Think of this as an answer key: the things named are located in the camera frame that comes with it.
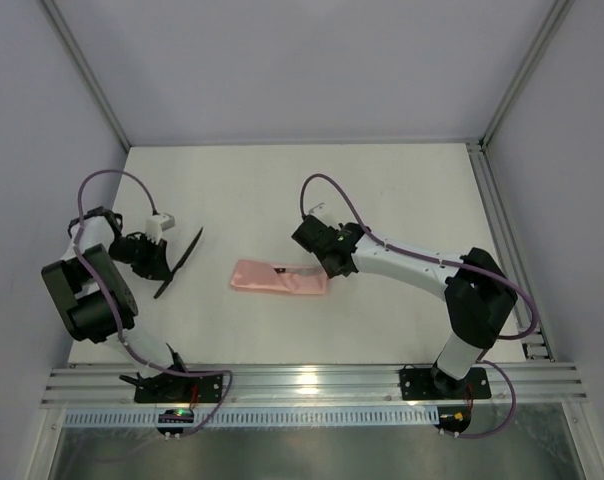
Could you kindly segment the metal fork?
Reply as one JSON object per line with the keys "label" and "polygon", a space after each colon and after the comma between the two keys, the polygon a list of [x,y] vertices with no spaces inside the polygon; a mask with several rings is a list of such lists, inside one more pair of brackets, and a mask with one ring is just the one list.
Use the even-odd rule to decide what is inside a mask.
{"label": "metal fork", "polygon": [[293,274],[298,276],[316,276],[316,275],[325,275],[326,272],[321,266],[315,267],[276,267],[274,271],[277,274]]}

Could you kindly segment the pink satin napkin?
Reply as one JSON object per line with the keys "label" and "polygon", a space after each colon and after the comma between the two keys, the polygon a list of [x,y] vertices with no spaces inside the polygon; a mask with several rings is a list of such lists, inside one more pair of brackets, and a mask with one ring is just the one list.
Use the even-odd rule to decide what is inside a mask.
{"label": "pink satin napkin", "polygon": [[292,296],[324,295],[328,290],[327,274],[298,276],[277,274],[276,267],[315,267],[272,264],[253,260],[239,260],[234,268],[230,286],[237,291]]}

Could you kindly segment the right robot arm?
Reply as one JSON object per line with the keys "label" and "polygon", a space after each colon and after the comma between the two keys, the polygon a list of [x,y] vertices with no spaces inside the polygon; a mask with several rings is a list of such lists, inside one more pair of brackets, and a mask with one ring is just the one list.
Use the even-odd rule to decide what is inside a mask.
{"label": "right robot arm", "polygon": [[498,340],[518,295],[505,285],[493,257],[479,248],[459,257],[428,261],[426,253],[406,255],[374,240],[356,223],[339,228],[309,214],[292,239],[313,254],[330,278],[372,274],[424,290],[446,305],[451,334],[431,367],[435,391],[444,398],[461,394],[482,354]]}

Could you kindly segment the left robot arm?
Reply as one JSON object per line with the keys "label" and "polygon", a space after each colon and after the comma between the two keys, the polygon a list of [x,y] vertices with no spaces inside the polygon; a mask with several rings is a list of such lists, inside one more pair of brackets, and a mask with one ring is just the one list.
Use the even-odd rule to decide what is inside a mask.
{"label": "left robot arm", "polygon": [[78,341],[102,344],[127,358],[140,378],[186,367],[167,343],[135,324],[139,309],[117,263],[162,287],[173,280],[164,233],[175,226],[172,215],[154,211],[143,232],[123,234],[123,217],[97,207],[72,220],[70,245],[61,259],[41,270],[62,322]]}

